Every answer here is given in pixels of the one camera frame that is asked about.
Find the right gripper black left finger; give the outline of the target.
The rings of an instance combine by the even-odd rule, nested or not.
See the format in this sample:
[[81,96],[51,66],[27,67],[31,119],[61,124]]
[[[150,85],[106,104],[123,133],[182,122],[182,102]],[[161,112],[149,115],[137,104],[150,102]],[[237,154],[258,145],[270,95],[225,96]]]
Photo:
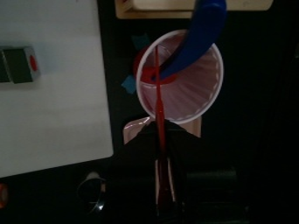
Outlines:
[[114,154],[107,171],[107,224],[155,224],[155,124]]

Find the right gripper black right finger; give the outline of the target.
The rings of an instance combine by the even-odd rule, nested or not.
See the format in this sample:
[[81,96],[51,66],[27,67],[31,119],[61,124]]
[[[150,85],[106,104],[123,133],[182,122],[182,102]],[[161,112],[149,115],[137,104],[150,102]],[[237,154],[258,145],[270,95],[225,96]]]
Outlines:
[[182,186],[183,224],[249,224],[227,153],[178,124],[167,122],[166,128]]

